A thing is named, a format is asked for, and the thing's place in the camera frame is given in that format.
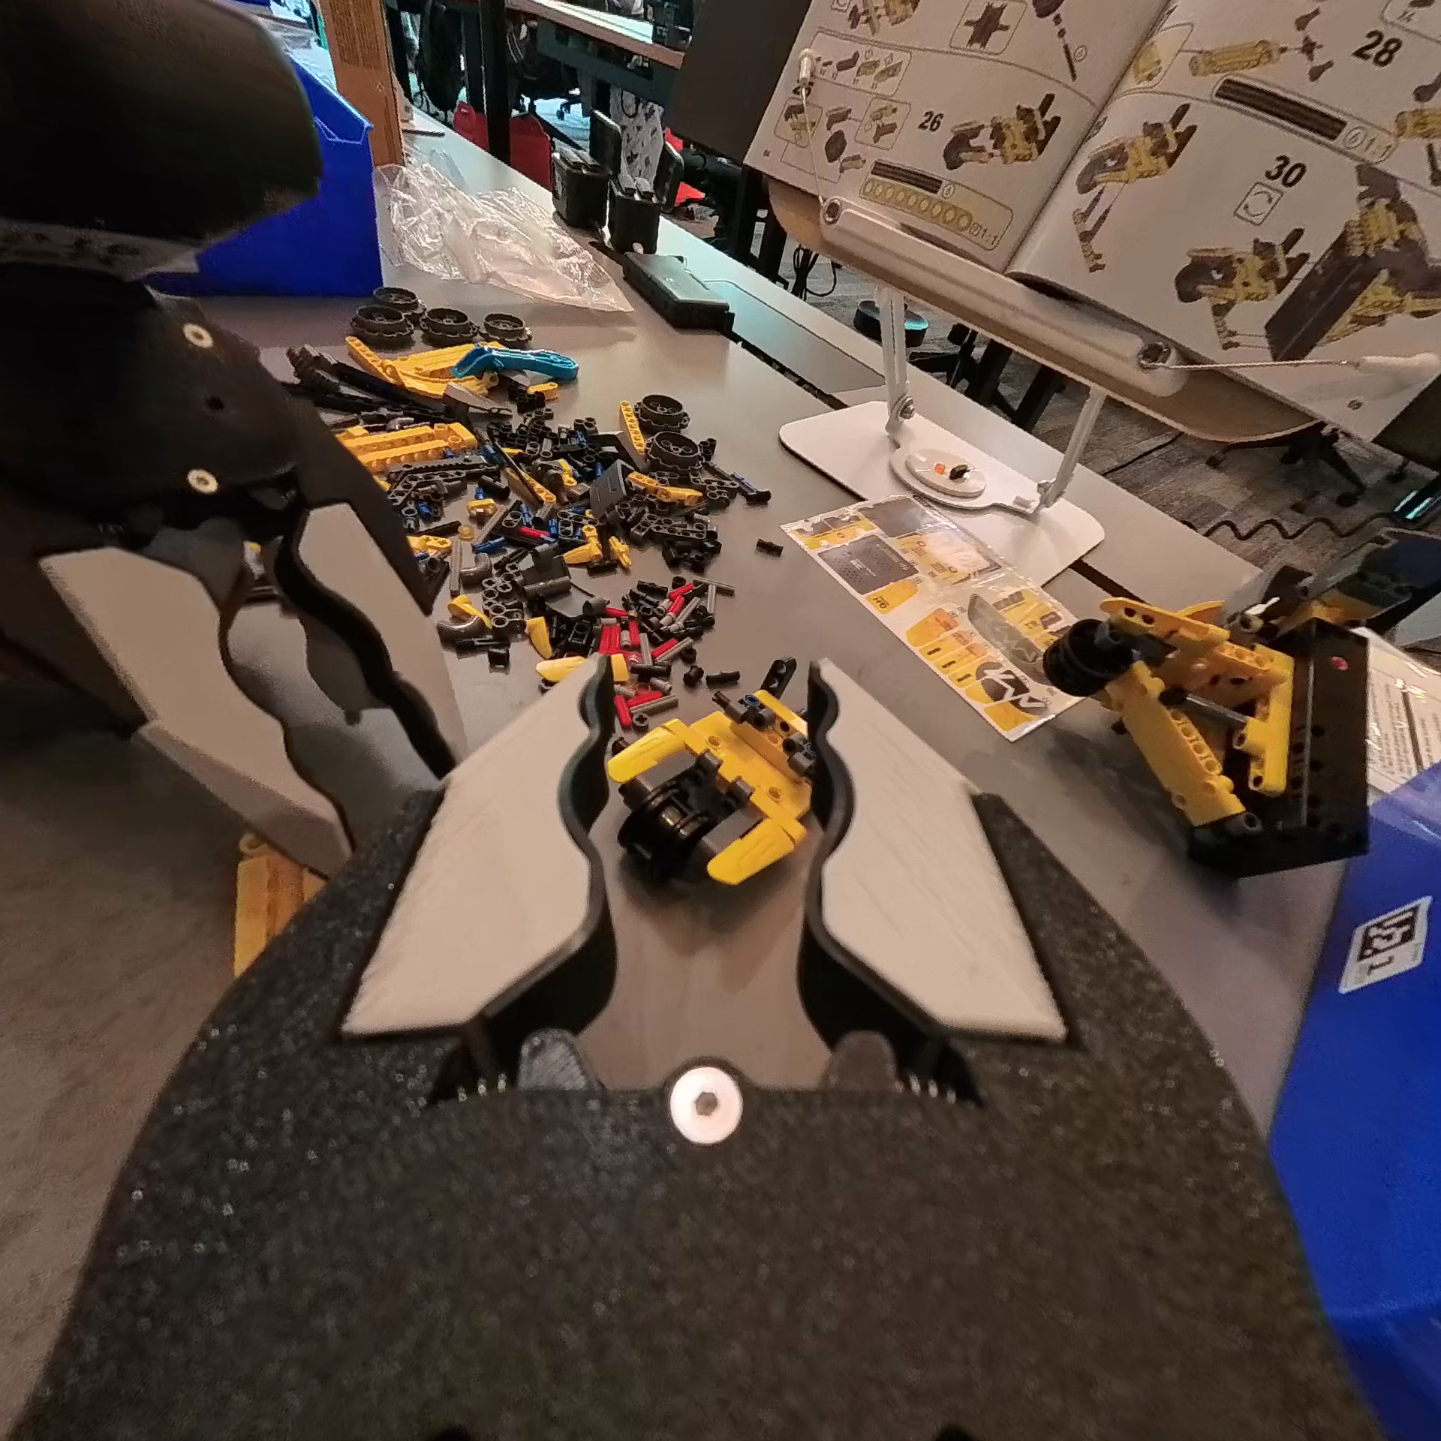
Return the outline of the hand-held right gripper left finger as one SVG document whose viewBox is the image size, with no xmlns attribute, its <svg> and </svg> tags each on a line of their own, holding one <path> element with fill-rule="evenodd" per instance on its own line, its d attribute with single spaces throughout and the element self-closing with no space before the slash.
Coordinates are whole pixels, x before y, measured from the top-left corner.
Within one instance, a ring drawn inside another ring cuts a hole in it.
<svg viewBox="0 0 1441 1441">
<path fill-rule="evenodd" d="M 342 1020 L 350 1040 L 457 1031 L 606 932 L 589 839 L 610 804 L 610 658 L 584 658 L 443 784 Z"/>
</svg>

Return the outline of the pile of small building bricks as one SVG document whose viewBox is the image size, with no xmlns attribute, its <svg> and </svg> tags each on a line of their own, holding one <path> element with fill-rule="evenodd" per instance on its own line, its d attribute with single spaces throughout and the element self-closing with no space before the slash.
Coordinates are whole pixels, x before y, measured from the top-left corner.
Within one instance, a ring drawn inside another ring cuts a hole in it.
<svg viewBox="0 0 1441 1441">
<path fill-rule="evenodd" d="M 443 648 L 507 671 L 529 645 L 540 689 L 584 658 L 610 658 L 625 738 L 656 726 L 678 686 L 734 690 L 742 670 L 705 658 L 737 599 L 712 567 L 728 507 L 768 507 L 769 488 L 724 466 L 715 439 L 690 430 L 707 465 L 653 473 L 630 400 L 603 430 L 593 415 L 561 417 L 566 385 L 539 375 L 457 383 L 450 370 L 476 344 L 387 359 L 350 333 L 345 355 L 285 355 L 290 391 L 401 522 Z"/>
</svg>

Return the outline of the small yellow black brick assembly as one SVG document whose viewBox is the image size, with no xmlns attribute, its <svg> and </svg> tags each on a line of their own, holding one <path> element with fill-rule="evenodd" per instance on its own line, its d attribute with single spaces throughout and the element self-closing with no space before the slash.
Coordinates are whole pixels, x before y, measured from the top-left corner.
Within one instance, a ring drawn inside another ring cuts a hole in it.
<svg viewBox="0 0 1441 1441">
<path fill-rule="evenodd" d="M 629 808 L 619 847 L 653 885 L 741 888 L 803 843 L 818 754 L 805 715 L 784 703 L 795 674 L 797 662 L 779 658 L 757 690 L 715 690 L 709 715 L 610 758 Z"/>
</svg>

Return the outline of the yellow brick beam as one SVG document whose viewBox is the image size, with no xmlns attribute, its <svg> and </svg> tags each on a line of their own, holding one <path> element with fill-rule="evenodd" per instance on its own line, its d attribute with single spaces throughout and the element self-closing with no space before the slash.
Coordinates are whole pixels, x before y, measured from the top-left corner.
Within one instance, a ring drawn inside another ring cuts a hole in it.
<svg viewBox="0 0 1441 1441">
<path fill-rule="evenodd" d="M 241 839 L 234 889 L 232 974 L 243 978 L 326 885 L 326 876 L 299 866 L 266 839 L 247 832 Z"/>
</svg>

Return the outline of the teal brick separator tool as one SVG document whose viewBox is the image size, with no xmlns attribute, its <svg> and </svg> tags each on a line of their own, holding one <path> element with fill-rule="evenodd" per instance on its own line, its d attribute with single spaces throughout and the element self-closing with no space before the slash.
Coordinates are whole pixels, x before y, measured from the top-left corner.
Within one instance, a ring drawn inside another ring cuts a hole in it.
<svg viewBox="0 0 1441 1441">
<path fill-rule="evenodd" d="M 578 364 L 552 349 L 476 344 L 454 364 L 450 375 L 457 383 L 480 375 L 539 375 L 556 385 L 573 385 L 578 380 Z"/>
</svg>

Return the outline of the yellow grey sticker sheet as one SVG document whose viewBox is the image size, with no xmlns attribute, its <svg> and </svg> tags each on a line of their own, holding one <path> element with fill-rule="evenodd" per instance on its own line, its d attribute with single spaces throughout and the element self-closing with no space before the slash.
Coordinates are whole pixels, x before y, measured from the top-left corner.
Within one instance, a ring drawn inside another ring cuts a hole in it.
<svg viewBox="0 0 1441 1441">
<path fill-rule="evenodd" d="M 1044 671 L 1076 617 L 1000 552 L 904 495 L 784 528 L 892 640 L 1005 741 L 1078 705 Z"/>
</svg>

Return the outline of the large yellow black brick model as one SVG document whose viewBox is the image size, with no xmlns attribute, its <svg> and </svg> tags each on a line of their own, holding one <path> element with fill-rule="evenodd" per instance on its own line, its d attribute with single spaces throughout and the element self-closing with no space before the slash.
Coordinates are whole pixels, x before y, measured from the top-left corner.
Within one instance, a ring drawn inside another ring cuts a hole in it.
<svg viewBox="0 0 1441 1441">
<path fill-rule="evenodd" d="M 1378 572 L 1278 567 L 1226 602 L 1115 599 L 1046 652 L 1052 689 L 1100 703 L 1187 828 L 1194 862 L 1235 879 L 1370 850 L 1367 642 Z"/>
</svg>

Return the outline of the clear plastic bag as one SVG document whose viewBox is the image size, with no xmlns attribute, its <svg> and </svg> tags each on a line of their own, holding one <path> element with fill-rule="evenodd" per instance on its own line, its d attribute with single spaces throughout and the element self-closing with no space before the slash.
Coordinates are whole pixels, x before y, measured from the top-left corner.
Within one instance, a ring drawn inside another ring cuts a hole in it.
<svg viewBox="0 0 1441 1441">
<path fill-rule="evenodd" d="M 589 243 L 516 189 L 469 195 L 428 162 L 374 172 L 385 271 L 589 315 L 630 315 Z"/>
</svg>

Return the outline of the brown cardboard box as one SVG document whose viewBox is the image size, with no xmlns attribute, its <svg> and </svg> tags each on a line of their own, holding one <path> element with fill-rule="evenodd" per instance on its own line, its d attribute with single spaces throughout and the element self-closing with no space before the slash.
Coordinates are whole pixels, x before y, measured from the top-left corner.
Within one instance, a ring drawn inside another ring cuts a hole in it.
<svg viewBox="0 0 1441 1441">
<path fill-rule="evenodd" d="M 333 78 L 346 98 L 371 127 L 374 168 L 397 168 L 406 157 L 393 53 L 382 4 L 316 4 Z"/>
</svg>

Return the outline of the flat black box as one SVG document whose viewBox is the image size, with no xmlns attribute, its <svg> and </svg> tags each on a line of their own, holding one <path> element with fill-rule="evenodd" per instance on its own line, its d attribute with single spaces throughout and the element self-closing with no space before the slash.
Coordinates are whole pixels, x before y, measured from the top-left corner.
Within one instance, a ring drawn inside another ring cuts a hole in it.
<svg viewBox="0 0 1441 1441">
<path fill-rule="evenodd" d="M 728 300 L 700 282 L 681 258 L 629 252 L 619 266 L 625 285 L 678 333 L 731 335 Z"/>
</svg>

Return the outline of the white metal book stand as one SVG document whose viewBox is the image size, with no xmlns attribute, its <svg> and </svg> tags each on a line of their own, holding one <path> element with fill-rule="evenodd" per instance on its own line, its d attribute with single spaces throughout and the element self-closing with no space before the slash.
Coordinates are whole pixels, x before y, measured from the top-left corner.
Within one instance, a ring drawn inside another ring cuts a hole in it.
<svg viewBox="0 0 1441 1441">
<path fill-rule="evenodd" d="M 883 318 L 885 400 L 788 424 L 780 430 L 784 449 L 861 499 L 913 495 L 955 514 L 1035 582 L 1052 582 L 1106 540 L 1102 522 L 1067 495 L 1106 402 L 1220 446 L 1315 430 L 1311 415 L 1241 383 L 1240 370 L 1145 359 L 1145 335 L 922 240 L 917 222 L 892 222 L 861 200 L 813 198 L 787 183 L 773 183 L 769 200 L 797 240 L 818 243 L 876 282 Z M 904 341 L 910 299 L 1083 385 L 1083 411 L 1049 473 L 1020 456 L 1026 434 L 989 411 L 955 424 L 921 412 Z"/>
</svg>

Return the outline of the black battery charger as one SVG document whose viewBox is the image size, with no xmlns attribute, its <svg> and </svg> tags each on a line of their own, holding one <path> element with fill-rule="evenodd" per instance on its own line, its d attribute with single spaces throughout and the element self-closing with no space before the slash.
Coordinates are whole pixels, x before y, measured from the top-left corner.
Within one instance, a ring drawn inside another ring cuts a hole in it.
<svg viewBox="0 0 1441 1441">
<path fill-rule="evenodd" d="M 566 226 L 599 233 L 606 226 L 610 172 L 593 157 L 555 144 L 552 200 Z"/>
<path fill-rule="evenodd" d="M 678 202 L 682 157 L 666 138 L 664 112 L 641 101 L 634 118 L 593 116 L 589 151 L 610 174 L 606 243 L 618 258 L 656 255 L 659 224 Z"/>
</svg>

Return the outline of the background desk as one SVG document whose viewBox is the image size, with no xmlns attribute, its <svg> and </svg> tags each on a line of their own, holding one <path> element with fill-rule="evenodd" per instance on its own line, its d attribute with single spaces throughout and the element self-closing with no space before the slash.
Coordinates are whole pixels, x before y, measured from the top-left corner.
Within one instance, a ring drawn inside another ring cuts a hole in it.
<svg viewBox="0 0 1441 1441">
<path fill-rule="evenodd" d="M 524 13 L 593 42 L 615 48 L 625 56 L 645 57 L 664 68 L 682 68 L 685 53 L 656 42 L 656 27 L 638 18 L 619 18 L 576 4 L 505 4 L 507 11 Z"/>
</svg>

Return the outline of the black monitor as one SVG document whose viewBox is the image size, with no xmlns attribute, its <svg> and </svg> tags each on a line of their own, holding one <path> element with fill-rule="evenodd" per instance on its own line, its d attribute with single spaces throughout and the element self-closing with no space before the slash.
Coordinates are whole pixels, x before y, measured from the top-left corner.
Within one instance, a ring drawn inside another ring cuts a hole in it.
<svg viewBox="0 0 1441 1441">
<path fill-rule="evenodd" d="M 666 105 L 681 140 L 746 162 L 810 4 L 700 4 Z"/>
</svg>

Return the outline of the open instruction booklet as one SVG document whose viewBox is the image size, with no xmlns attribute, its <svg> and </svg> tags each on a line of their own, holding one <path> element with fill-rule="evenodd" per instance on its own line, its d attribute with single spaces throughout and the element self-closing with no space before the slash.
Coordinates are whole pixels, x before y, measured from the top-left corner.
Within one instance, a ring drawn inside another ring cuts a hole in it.
<svg viewBox="0 0 1441 1441">
<path fill-rule="evenodd" d="M 810 4 L 748 164 L 1359 439 L 1438 380 L 1438 4 Z"/>
</svg>

